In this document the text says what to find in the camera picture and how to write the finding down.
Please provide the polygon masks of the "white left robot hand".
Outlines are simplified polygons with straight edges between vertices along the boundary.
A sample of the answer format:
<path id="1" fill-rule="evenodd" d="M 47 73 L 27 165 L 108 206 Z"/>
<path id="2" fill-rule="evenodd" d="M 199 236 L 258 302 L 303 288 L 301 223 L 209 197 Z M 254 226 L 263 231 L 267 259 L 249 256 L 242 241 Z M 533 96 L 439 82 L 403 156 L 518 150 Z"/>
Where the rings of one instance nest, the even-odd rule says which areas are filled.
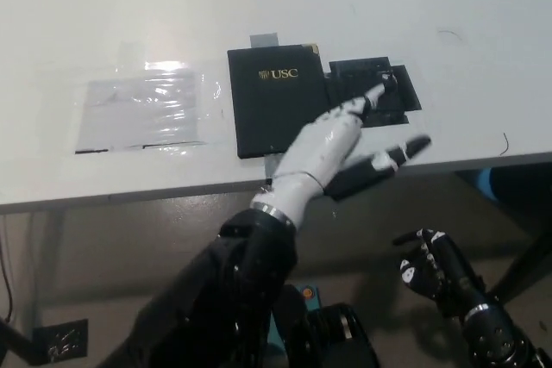
<path id="1" fill-rule="evenodd" d="M 363 122 L 395 84 L 394 77 L 384 77 L 305 125 L 279 162 L 270 190 L 255 195 L 250 208 L 300 228 L 311 200 L 328 196 L 340 201 L 371 188 L 428 148 L 431 138 L 420 134 L 387 149 L 354 153 Z"/>

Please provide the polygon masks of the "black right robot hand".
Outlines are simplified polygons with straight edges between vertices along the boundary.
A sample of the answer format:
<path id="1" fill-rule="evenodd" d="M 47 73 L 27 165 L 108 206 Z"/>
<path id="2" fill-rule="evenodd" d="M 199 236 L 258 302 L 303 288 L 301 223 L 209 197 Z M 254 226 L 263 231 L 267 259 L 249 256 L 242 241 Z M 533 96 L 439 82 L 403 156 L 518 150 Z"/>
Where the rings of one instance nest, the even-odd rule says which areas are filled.
<path id="1" fill-rule="evenodd" d="M 402 282 L 432 300 L 443 316 L 465 321 L 492 305 L 482 278 L 448 234 L 422 228 L 392 242 L 394 246 L 408 243 L 414 247 L 400 255 Z"/>

